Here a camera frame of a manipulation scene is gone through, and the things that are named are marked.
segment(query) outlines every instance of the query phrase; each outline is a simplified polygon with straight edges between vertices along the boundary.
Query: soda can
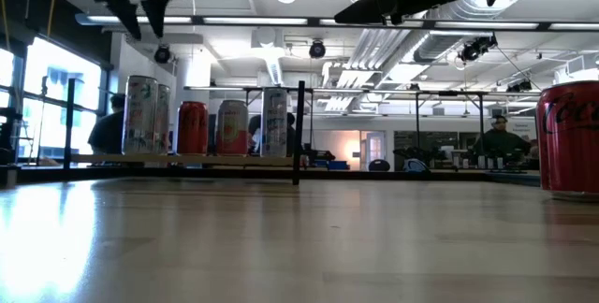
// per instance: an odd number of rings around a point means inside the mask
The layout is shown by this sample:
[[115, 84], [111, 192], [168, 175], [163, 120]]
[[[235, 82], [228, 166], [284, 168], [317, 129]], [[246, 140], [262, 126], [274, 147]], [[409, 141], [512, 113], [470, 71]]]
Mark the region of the soda can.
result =
[[287, 90], [264, 89], [260, 131], [260, 156], [287, 156]]
[[208, 109], [201, 102], [185, 101], [179, 107], [178, 154], [206, 154], [208, 150]]
[[130, 76], [124, 103], [123, 154], [154, 153], [158, 82]]
[[216, 153], [219, 155], [247, 154], [248, 111], [245, 103], [225, 100], [218, 109], [216, 123]]
[[599, 81], [544, 90], [536, 128], [543, 189], [558, 198], [599, 200]]
[[156, 122], [154, 125], [154, 151], [157, 154], [168, 153], [168, 113], [170, 88], [158, 84], [158, 101], [156, 105]]

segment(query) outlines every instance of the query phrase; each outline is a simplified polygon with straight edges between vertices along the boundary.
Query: metal pole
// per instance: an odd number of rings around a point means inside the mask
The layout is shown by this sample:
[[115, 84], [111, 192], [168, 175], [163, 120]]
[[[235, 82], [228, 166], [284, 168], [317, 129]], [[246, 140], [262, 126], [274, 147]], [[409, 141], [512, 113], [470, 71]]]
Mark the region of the metal pole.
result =
[[296, 124], [296, 142], [293, 150], [293, 184], [300, 184], [300, 156], [301, 156], [301, 133], [303, 131], [303, 101], [306, 91], [306, 82], [299, 82], [298, 91], [298, 119]]
[[66, 95], [66, 135], [65, 135], [65, 160], [63, 168], [71, 168], [71, 136], [73, 131], [73, 113], [75, 112], [75, 79], [68, 79]]
[[[484, 120], [484, 115], [483, 115], [483, 95], [479, 94], [478, 95], [478, 100], [480, 101], [480, 108], [478, 108], [480, 110], [480, 151], [483, 155], [483, 157], [485, 156], [485, 141], [484, 141], [484, 137], [485, 137], [485, 120]], [[487, 157], [485, 157], [485, 163], [483, 163], [483, 167], [487, 168]]]
[[310, 92], [310, 148], [313, 150], [312, 146], [312, 134], [314, 133], [314, 92]]
[[416, 93], [416, 146], [420, 149], [420, 106], [418, 105], [419, 93]]

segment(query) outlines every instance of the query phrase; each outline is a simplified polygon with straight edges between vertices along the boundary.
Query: fluorescent light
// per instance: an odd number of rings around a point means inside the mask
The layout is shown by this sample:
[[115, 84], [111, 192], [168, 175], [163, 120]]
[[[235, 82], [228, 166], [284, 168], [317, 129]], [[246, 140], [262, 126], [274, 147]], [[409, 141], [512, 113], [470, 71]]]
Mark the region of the fluorescent light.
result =
[[360, 113], [360, 114], [347, 114], [344, 116], [347, 116], [347, 117], [381, 117], [383, 115], [381, 115], [381, 114], [361, 114]]
[[373, 90], [371, 94], [416, 94], [416, 91]]
[[271, 24], [271, 25], [306, 25], [305, 18], [236, 18], [210, 17], [204, 18], [206, 24]]
[[90, 16], [87, 18], [90, 22], [97, 23], [120, 23], [119, 18], [117, 17], [102, 17], [102, 16]]
[[508, 93], [508, 92], [489, 92], [489, 96], [529, 96], [529, 97], [538, 97], [541, 95], [540, 92], [530, 92], [530, 93]]
[[493, 36], [492, 32], [431, 31], [432, 36]]
[[536, 29], [539, 24], [533, 22], [437, 22], [436, 28], [460, 28], [460, 29]]
[[199, 90], [199, 91], [228, 91], [228, 92], [242, 92], [242, 87], [185, 87], [189, 90]]
[[314, 89], [315, 93], [349, 93], [349, 94], [362, 94], [365, 93], [361, 89], [322, 89], [316, 88]]
[[[90, 22], [96, 23], [121, 23], [119, 18], [113, 16], [90, 16]], [[150, 23], [148, 17], [138, 17], [138, 23]], [[191, 17], [165, 17], [165, 23], [191, 23]]]
[[373, 28], [420, 28], [423, 21], [405, 21], [398, 25], [394, 25], [391, 21], [387, 21], [387, 25], [383, 24], [368, 24], [368, 23], [337, 23], [334, 19], [321, 19], [320, 24], [323, 26], [372, 26]]
[[553, 23], [549, 27], [549, 30], [599, 30], [599, 23]]

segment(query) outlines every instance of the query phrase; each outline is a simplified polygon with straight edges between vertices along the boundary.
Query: bright window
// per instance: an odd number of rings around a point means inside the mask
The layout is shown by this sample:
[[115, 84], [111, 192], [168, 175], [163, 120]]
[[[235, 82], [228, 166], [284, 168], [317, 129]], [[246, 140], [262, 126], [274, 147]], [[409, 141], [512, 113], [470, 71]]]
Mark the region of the bright window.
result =
[[[46, 103], [42, 119], [42, 103], [25, 98], [23, 100], [23, 126], [19, 140], [20, 157], [37, 157], [41, 131], [41, 156], [63, 158], [65, 154], [66, 109]], [[73, 114], [72, 152], [93, 153], [87, 139], [95, 125], [96, 115], [92, 112], [75, 111]]]
[[14, 55], [6, 50], [0, 50], [0, 84], [12, 85], [12, 71], [14, 68]]
[[36, 37], [27, 52], [24, 90], [41, 94], [42, 78], [48, 77], [48, 97], [66, 101], [68, 79], [80, 79], [75, 103], [97, 109], [101, 76], [99, 65]]
[[0, 92], [0, 108], [8, 107], [8, 100], [10, 99], [10, 94], [7, 92]]

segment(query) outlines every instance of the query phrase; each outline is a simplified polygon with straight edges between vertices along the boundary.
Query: white soda can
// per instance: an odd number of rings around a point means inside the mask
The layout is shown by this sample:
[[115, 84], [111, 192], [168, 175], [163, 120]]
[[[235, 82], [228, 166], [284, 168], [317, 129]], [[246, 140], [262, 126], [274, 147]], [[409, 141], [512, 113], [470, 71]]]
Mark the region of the white soda can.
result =
[[287, 90], [264, 89], [260, 131], [260, 156], [287, 156]]
[[123, 153], [154, 153], [154, 122], [158, 82], [130, 76], [124, 103]]
[[164, 84], [158, 84], [158, 101], [156, 105], [156, 122], [154, 125], [155, 153], [168, 153], [168, 112], [170, 102], [170, 88]]

